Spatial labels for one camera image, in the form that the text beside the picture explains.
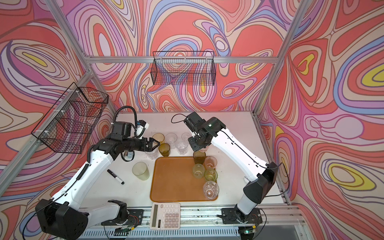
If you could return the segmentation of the pink clear cup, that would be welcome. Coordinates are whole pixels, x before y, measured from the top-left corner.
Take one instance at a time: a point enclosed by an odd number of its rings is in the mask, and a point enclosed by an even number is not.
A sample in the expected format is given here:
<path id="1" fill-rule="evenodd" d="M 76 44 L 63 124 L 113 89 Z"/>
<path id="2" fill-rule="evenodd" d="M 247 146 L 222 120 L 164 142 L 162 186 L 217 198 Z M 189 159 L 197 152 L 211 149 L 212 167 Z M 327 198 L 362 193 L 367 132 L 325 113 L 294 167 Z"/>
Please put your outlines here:
<path id="1" fill-rule="evenodd" d="M 205 148 L 200 149 L 200 152 L 206 152 L 210 146 L 206 146 Z"/>

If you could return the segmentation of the small clear glass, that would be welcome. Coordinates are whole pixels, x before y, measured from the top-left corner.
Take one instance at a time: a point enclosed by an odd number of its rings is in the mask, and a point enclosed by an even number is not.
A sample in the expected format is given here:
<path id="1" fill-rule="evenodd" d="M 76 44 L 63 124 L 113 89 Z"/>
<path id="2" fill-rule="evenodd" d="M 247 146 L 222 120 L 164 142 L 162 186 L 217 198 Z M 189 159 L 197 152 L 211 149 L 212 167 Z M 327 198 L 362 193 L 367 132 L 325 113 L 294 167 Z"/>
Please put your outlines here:
<path id="1" fill-rule="evenodd" d="M 192 136 L 191 133 L 183 133 L 183 134 L 181 135 L 182 140 L 184 140 L 184 141 L 188 141 L 188 139 L 189 139 L 191 136 Z"/>

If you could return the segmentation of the brown textured cup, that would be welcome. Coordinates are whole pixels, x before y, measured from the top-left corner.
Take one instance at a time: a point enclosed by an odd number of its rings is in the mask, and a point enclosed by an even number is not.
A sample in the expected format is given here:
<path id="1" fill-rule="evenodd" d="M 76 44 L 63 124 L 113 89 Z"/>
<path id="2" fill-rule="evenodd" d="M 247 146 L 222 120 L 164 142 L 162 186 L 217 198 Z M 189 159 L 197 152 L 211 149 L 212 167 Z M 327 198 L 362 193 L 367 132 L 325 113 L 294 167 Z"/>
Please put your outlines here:
<path id="1" fill-rule="evenodd" d="M 194 158 L 195 164 L 203 165 L 204 162 L 205 162 L 206 157 L 207 157 L 207 155 L 206 155 L 205 152 L 196 151 L 196 152 L 193 153 L 193 158 Z"/>

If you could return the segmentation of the pink textured cup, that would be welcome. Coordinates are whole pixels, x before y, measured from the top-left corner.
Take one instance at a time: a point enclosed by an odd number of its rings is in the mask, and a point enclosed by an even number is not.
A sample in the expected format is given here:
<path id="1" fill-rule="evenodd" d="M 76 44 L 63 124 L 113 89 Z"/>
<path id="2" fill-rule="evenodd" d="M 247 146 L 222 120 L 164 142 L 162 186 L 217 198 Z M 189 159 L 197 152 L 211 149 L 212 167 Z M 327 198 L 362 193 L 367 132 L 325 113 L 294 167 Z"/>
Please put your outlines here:
<path id="1" fill-rule="evenodd" d="M 215 157 L 208 156 L 205 158 L 204 166 L 206 169 L 215 169 L 218 164 L 218 161 Z"/>

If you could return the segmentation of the pale green textured cup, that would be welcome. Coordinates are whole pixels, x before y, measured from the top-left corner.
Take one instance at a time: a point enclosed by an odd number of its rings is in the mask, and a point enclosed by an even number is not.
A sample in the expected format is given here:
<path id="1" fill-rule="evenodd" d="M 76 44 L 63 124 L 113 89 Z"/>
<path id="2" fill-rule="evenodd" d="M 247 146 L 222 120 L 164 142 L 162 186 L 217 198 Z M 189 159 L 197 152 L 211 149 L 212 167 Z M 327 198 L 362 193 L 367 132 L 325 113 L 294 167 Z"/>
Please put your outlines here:
<path id="1" fill-rule="evenodd" d="M 196 179 L 202 179 L 205 176 L 205 167 L 202 164 L 195 164 L 193 166 L 193 176 Z"/>

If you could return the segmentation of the green ribbed glass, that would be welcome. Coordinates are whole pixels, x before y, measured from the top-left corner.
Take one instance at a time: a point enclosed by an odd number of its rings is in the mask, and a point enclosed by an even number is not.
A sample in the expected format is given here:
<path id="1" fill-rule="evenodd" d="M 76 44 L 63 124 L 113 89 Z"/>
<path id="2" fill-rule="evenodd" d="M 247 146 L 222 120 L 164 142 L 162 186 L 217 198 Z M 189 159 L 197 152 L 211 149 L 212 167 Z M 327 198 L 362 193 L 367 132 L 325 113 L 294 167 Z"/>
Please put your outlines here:
<path id="1" fill-rule="evenodd" d="M 205 170 L 205 180 L 207 182 L 209 182 L 209 181 L 216 182 L 217 178 L 218 178 L 218 173 L 215 169 L 208 168 Z"/>

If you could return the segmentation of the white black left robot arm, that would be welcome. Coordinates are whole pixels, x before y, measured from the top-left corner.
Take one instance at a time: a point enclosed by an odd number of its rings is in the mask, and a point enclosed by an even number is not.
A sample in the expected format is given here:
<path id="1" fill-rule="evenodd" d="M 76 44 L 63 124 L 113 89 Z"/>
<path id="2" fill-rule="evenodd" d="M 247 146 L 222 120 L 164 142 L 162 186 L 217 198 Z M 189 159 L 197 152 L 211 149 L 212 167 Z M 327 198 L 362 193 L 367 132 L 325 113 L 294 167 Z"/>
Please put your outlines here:
<path id="1" fill-rule="evenodd" d="M 152 152 L 160 142 L 143 136 L 149 125 L 138 120 L 132 106 L 119 108 L 112 121 L 112 132 L 90 146 L 87 160 L 65 186 L 49 200 L 42 199 L 35 208 L 43 233 L 65 240 L 76 240 L 89 227 L 111 221 L 125 225 L 129 219 L 127 204 L 109 200 L 93 208 L 82 202 L 102 173 L 124 152 Z"/>

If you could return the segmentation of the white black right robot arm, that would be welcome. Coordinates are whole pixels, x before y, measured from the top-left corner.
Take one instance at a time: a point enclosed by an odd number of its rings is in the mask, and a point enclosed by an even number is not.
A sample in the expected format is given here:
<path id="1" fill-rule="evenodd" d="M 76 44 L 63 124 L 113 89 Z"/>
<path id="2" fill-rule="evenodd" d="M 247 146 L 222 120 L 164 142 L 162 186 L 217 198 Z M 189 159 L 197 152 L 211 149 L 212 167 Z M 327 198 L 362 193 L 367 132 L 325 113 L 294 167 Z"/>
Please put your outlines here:
<path id="1" fill-rule="evenodd" d="M 202 119 L 198 113 L 187 115 L 184 123 L 192 136 L 188 142 L 193 151 L 213 145 L 223 151 L 243 171 L 249 182 L 243 188 L 243 196 L 234 208 L 228 220 L 246 223 L 249 215 L 267 196 L 276 182 L 279 166 L 268 163 L 241 144 L 218 118 Z"/>

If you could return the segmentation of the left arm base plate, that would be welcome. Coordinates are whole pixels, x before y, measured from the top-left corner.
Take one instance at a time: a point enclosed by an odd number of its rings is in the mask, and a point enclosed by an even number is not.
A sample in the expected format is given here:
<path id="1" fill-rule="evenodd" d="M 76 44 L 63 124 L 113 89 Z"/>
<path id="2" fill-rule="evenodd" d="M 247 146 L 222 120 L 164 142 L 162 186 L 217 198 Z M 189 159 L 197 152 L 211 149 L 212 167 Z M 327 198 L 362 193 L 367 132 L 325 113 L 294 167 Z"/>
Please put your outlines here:
<path id="1" fill-rule="evenodd" d="M 143 221 L 143 209 L 128 209 L 127 210 L 128 215 L 125 220 L 108 220 L 105 222 L 102 222 L 102 226 L 128 226 L 128 227 L 134 227 L 134 226 L 140 226 Z"/>

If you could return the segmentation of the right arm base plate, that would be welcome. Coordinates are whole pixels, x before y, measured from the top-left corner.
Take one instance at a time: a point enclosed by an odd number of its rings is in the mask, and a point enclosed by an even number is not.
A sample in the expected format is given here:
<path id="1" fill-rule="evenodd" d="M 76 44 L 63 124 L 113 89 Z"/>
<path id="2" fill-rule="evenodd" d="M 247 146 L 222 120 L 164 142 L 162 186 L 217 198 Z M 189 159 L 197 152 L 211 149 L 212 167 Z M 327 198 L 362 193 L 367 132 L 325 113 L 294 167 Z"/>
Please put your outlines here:
<path id="1" fill-rule="evenodd" d="M 217 215 L 222 219 L 223 224 L 253 224 L 258 226 L 263 223 L 262 214 L 259 208 L 253 208 L 249 214 L 242 213 L 237 208 L 222 208 L 221 214 Z"/>

